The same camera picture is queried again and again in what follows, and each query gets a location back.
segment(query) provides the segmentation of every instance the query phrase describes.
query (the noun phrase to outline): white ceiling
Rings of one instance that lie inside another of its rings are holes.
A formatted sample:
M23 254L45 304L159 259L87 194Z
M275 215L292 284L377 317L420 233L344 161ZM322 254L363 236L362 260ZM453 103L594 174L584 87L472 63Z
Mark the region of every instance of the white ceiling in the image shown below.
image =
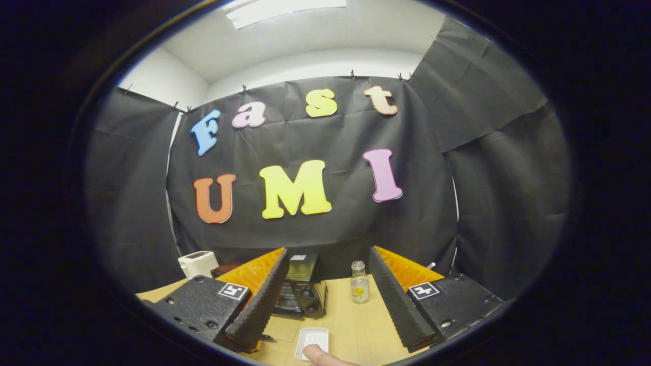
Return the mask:
M348 0L346 8L305 10L237 30L217 9L174 35L163 49L213 83L266 61L324 49L424 55L444 17L414 0Z

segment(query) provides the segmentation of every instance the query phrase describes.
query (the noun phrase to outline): orange soft pad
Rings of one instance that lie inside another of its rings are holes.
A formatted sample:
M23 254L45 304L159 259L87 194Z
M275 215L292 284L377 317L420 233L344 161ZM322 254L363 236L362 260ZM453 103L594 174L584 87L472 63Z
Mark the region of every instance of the orange soft pad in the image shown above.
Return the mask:
M233 283L235 285L246 286L251 290L251 297L249 302L258 293L262 284L269 277L269 273L276 265L278 258L283 254L284 248L276 249L263 256L257 257L254 260L246 262L245 264L228 271L227 273L217 277L218 281Z
M442 275L423 267L420 264L413 262L403 256L392 253L386 249L378 246L375 247L378 253L387 264L393 276L396 277L402 290L407 292L411 286L420 285L424 282L437 281L443 278Z

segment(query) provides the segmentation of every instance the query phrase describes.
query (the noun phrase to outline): hand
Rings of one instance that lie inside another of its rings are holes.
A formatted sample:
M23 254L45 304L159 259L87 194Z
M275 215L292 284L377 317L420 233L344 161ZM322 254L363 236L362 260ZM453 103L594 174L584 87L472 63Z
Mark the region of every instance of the hand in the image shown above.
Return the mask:
M329 353L325 353L317 345L307 345L303 348L303 354L309 358L314 366L359 366L356 363L342 361Z

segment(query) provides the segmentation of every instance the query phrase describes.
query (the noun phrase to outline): white wall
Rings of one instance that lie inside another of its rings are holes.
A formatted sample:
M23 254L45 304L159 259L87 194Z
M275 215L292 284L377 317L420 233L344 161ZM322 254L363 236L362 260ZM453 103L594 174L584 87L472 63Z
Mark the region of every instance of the white wall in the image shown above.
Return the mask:
M157 48L131 69L119 87L170 106L178 101L177 108L185 111L186 106L202 104L208 82L163 48Z
M210 84L201 104L241 92L243 84L247 89L253 89L310 77L349 76L351 69L355 70L356 76L397 79L402 73L402 77L408 78L421 59L422 55L418 53L388 49L328 49L301 53L240 70Z

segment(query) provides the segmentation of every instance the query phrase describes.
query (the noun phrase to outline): bottle cap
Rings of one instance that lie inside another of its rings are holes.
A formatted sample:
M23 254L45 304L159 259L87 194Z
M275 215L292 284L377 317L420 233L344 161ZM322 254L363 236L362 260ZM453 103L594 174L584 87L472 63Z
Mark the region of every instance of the bottle cap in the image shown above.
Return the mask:
M365 267L364 262L362 262L361 260L356 260L355 262L353 262L353 265L350 266L350 268L352 268L355 271L363 270L364 267Z

